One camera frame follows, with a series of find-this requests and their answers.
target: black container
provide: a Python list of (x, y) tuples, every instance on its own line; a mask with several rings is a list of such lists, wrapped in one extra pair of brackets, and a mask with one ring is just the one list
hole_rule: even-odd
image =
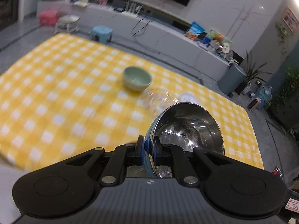
[(245, 78), (245, 71), (236, 63), (232, 63), (217, 85), (223, 93), (230, 95)]
[(240, 95), (241, 94), (241, 92), (244, 90), (244, 88), (246, 88), (247, 87), (247, 83), (246, 82), (241, 82), (240, 84), (239, 84), (239, 86), (235, 89), (235, 93), (236, 94), (238, 94), (238, 95)]

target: gray trash can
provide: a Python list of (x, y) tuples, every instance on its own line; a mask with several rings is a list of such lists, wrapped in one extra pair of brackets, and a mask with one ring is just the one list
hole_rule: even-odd
[(218, 87), (222, 92), (228, 95), (239, 86), (246, 76), (246, 72), (236, 63), (233, 63), (218, 82)]

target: bowl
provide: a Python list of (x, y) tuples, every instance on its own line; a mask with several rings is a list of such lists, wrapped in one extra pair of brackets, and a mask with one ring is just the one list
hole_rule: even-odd
[(215, 119), (203, 107), (180, 102), (163, 111), (151, 124), (145, 142), (150, 145), (144, 154), (144, 166), (150, 176), (160, 176), (154, 164), (154, 136), (158, 136), (161, 144), (173, 144), (184, 151), (193, 151), (194, 147), (208, 149), (224, 155), (224, 143)]
[(152, 82), (150, 74), (137, 66), (125, 68), (123, 73), (124, 86), (132, 91), (141, 92), (146, 89)]

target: label sticker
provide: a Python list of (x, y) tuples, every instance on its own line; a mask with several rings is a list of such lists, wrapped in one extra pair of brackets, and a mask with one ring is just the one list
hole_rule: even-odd
[(224, 54), (226, 54), (226, 53), (229, 52), (229, 50), (230, 50), (229, 44), (228, 44), (228, 43), (224, 43), (224, 44), (223, 44), (223, 48), (222, 48), (222, 52), (223, 52)]
[(299, 213), (299, 201), (290, 198), (285, 209)]

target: white stool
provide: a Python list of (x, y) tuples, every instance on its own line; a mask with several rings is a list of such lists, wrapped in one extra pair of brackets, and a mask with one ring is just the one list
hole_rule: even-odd
[(54, 34), (57, 34), (58, 32), (67, 32), (70, 34), (71, 32), (78, 32), (78, 20), (80, 17), (75, 15), (65, 15), (58, 19), (56, 25), (55, 25), (55, 32)]

